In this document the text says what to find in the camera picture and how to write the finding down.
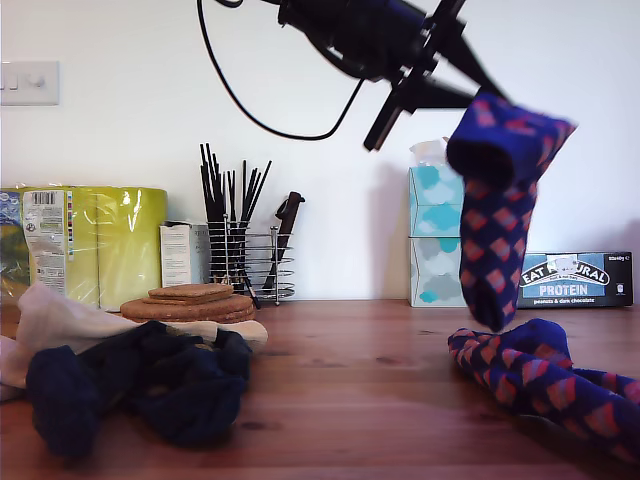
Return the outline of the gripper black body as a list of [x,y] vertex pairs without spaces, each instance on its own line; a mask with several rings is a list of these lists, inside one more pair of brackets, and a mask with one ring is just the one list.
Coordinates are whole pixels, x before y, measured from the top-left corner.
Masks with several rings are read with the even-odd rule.
[[391,92],[369,130],[364,147],[379,150],[401,113],[394,111],[394,85],[398,64],[425,64],[435,59],[443,31],[458,30],[461,1],[442,1],[428,15],[407,1],[350,1],[347,3],[348,33],[360,53],[371,53],[367,62],[374,77],[391,84]]

